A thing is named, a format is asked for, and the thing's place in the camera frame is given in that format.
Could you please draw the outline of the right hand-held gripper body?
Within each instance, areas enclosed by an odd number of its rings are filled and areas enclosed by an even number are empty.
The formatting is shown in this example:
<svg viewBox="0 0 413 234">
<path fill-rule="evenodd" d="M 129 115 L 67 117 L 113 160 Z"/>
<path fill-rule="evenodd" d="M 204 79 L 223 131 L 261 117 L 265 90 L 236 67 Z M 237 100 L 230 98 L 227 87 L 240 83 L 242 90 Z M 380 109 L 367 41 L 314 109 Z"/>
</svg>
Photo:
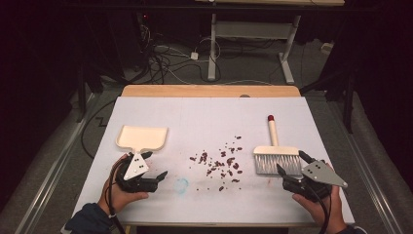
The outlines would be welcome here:
<svg viewBox="0 0 413 234">
<path fill-rule="evenodd" d="M 301 171 L 302 177 L 287 175 L 282 179 L 282 187 L 291 193 L 317 202 L 331 194 L 332 186 L 348 187 L 348 183 L 331 170 L 323 161 L 315 161 Z"/>
</svg>

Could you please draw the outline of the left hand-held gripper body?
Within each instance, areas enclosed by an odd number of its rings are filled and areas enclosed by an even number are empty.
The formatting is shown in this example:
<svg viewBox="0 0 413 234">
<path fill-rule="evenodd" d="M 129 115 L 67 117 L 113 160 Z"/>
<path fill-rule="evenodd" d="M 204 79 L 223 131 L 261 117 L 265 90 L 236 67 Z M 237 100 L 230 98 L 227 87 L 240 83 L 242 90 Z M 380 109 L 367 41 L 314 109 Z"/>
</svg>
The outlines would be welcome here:
<svg viewBox="0 0 413 234">
<path fill-rule="evenodd" d="M 135 192 L 155 192 L 158 183 L 155 178 L 143 178 L 142 176 L 149 170 L 141 154 L 127 157 L 116 173 L 116 182 L 120 188 L 129 193 Z"/>
</svg>

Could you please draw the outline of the cream brush with red tip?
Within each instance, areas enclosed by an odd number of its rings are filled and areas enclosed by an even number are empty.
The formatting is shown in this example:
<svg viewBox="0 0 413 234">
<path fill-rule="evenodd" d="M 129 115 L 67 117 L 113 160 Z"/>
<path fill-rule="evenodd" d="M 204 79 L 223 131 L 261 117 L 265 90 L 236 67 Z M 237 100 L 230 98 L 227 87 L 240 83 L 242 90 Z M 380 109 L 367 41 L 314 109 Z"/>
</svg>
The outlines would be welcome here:
<svg viewBox="0 0 413 234">
<path fill-rule="evenodd" d="M 287 176 L 299 176 L 301 158 L 298 149 L 292 146 L 279 146 L 275 117 L 269 115 L 267 120 L 271 144 L 256 146 L 253 149 L 256 173 L 263 176 L 278 176 L 278 167 L 281 167 Z"/>
</svg>

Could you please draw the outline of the cream plastic dustpan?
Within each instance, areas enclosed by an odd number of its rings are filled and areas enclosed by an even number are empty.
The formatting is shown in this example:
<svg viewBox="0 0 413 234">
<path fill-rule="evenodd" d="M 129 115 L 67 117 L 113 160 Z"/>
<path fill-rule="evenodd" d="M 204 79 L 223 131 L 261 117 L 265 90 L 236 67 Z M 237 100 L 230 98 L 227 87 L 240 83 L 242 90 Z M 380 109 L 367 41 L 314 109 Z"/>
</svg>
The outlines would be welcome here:
<svg viewBox="0 0 413 234">
<path fill-rule="evenodd" d="M 147 151 L 158 151 L 165 145 L 168 128 L 151 128 L 124 125 L 116 144 L 128 149 L 131 156 Z"/>
</svg>

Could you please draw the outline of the scatter of dark red crumbs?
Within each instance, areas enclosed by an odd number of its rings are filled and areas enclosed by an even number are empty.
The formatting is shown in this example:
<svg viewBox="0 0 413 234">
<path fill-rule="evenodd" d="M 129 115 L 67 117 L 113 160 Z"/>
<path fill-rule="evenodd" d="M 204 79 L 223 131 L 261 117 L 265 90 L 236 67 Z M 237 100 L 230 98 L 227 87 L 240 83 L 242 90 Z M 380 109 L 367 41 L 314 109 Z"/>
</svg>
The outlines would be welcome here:
<svg viewBox="0 0 413 234">
<path fill-rule="evenodd" d="M 202 171 L 203 179 L 210 182 L 207 191 L 227 190 L 232 184 L 241 182 L 240 176 L 244 173 L 240 165 L 241 154 L 244 148 L 241 145 L 242 136 L 234 136 L 220 147 L 211 150 L 203 149 L 188 157 L 191 166 L 189 170 L 198 166 Z"/>
</svg>

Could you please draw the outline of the person's left hand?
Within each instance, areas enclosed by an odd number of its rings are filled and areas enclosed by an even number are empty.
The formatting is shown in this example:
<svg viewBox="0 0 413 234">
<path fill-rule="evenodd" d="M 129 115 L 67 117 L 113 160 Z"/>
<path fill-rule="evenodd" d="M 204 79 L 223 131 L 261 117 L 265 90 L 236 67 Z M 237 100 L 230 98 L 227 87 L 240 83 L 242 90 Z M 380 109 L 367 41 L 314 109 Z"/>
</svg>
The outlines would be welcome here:
<svg viewBox="0 0 413 234">
<path fill-rule="evenodd" d="M 135 201 L 147 199 L 149 194 L 147 192 L 128 193 L 123 191 L 118 184 L 115 183 L 115 174 L 118 165 L 127 158 L 123 155 L 112 166 L 108 179 L 105 181 L 97 206 L 99 210 L 106 216 L 118 214 L 125 206 Z"/>
</svg>

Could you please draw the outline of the person's right hand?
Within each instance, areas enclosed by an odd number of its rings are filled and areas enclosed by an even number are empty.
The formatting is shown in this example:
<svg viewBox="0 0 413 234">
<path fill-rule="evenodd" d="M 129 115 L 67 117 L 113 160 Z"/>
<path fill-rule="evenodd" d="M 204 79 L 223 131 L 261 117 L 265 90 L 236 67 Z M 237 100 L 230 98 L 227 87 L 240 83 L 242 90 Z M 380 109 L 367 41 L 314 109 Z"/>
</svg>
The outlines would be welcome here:
<svg viewBox="0 0 413 234">
<path fill-rule="evenodd" d="M 323 206 L 320 203 L 307 200 L 299 194 L 293 194 L 292 199 L 302 206 L 320 227 L 324 225 L 324 211 L 328 211 L 329 219 L 325 227 L 325 234 L 338 234 L 347 228 L 342 214 L 342 201 L 340 198 L 340 188 L 338 186 L 333 185 L 330 196 L 322 199 Z"/>
</svg>

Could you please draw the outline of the black metal stand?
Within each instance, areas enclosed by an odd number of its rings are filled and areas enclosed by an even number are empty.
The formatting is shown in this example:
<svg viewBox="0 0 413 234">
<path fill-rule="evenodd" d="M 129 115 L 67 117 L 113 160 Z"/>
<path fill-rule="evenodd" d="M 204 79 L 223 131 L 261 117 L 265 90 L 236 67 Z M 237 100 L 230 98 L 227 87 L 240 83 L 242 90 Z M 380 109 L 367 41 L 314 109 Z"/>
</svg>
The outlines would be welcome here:
<svg viewBox="0 0 413 234">
<path fill-rule="evenodd" d="M 86 113 L 86 88 L 85 88 L 85 80 L 84 80 L 84 65 L 81 63 L 77 69 L 77 83 L 78 83 L 78 106 L 79 106 L 79 113 L 77 117 L 77 122 L 80 123 L 85 116 Z"/>
<path fill-rule="evenodd" d="M 337 70 L 324 78 L 318 79 L 299 90 L 304 95 L 312 90 L 321 90 L 325 88 L 325 98 L 328 101 L 344 101 L 342 121 L 347 132 L 351 134 L 352 129 L 352 112 L 355 90 L 355 73 L 353 71 Z"/>
</svg>

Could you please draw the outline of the white board mat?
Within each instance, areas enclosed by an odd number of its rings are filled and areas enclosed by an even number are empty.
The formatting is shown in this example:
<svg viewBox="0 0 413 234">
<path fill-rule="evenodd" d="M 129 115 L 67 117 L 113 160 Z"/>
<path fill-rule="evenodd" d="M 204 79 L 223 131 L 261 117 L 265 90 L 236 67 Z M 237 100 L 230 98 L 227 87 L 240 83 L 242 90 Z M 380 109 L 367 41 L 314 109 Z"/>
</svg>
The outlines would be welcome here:
<svg viewBox="0 0 413 234">
<path fill-rule="evenodd" d="M 168 128 L 162 149 L 147 161 L 148 176 L 168 171 L 158 190 L 119 214 L 124 224 L 310 226 L 308 212 L 282 188 L 278 177 L 258 175 L 253 149 L 269 145 L 267 117 L 275 117 L 279 143 L 316 159 L 328 154 L 302 97 L 120 97 L 117 99 L 76 206 L 96 201 L 112 165 L 124 154 L 116 139 L 124 125 Z M 190 155 L 242 136 L 241 182 L 227 190 L 210 185 Z"/>
</svg>

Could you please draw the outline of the wooden table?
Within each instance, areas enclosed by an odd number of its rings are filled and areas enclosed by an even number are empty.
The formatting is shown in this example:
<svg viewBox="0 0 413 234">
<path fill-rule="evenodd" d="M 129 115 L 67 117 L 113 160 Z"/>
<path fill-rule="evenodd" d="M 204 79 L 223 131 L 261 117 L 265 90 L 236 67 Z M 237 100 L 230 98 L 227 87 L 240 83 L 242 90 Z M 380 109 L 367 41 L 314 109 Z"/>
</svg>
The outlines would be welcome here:
<svg viewBox="0 0 413 234">
<path fill-rule="evenodd" d="M 152 98 L 299 98 L 293 86 L 127 85 L 122 97 Z"/>
</svg>

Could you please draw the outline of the metal floor rail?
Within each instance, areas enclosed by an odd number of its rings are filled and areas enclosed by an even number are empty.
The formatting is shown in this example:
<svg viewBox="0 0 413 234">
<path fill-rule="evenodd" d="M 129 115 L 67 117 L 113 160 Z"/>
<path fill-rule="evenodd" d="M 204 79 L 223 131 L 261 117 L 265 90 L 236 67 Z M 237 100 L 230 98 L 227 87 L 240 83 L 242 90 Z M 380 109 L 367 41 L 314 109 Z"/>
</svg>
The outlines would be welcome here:
<svg viewBox="0 0 413 234">
<path fill-rule="evenodd" d="M 13 234 L 29 234 L 35 229 L 64 172 L 72 148 L 99 99 L 100 95 L 88 95 L 84 114 L 81 113 L 80 101 L 74 101 L 74 107 L 68 116 L 32 161 L 14 195 L 19 198 L 18 205 L 22 215 L 18 218 Z"/>
<path fill-rule="evenodd" d="M 342 114 L 339 106 L 336 103 L 330 103 L 329 108 L 331 109 L 333 116 L 336 118 L 336 122 L 346 137 L 347 142 L 352 148 L 353 161 L 360 172 L 360 178 L 363 181 L 366 191 L 372 200 L 376 212 L 385 225 L 388 234 L 402 234 L 402 229 L 394 216 L 394 211 L 391 208 L 389 200 L 379 186 L 377 179 L 372 174 L 361 149 L 357 145 L 354 135 L 350 134 L 345 125 L 342 123 Z"/>
</svg>

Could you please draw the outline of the white metal desk frame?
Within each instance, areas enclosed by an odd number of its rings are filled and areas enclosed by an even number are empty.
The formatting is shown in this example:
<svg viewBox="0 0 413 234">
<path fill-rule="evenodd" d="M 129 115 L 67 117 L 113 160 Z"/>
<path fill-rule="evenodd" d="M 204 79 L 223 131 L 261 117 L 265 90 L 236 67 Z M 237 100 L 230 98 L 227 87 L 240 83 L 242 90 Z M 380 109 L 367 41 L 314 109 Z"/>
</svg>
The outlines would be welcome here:
<svg viewBox="0 0 413 234">
<path fill-rule="evenodd" d="M 209 7 L 223 7 L 225 4 L 233 7 L 241 5 L 252 7 L 297 7 L 299 10 L 307 6 L 317 8 L 326 8 L 329 10 L 333 7 L 342 7 L 345 0 L 196 0 L 205 2 Z M 218 74 L 217 59 L 219 58 L 221 47 L 218 38 L 246 38 L 246 39 L 282 39 L 286 41 L 285 49 L 278 54 L 279 64 L 282 68 L 282 74 L 288 85 L 295 83 L 292 76 L 288 56 L 290 54 L 296 32 L 299 27 L 301 14 L 295 14 L 289 22 L 258 22 L 252 19 L 218 19 L 217 13 L 211 14 L 210 22 L 210 41 L 208 56 L 208 81 L 216 81 Z"/>
</svg>

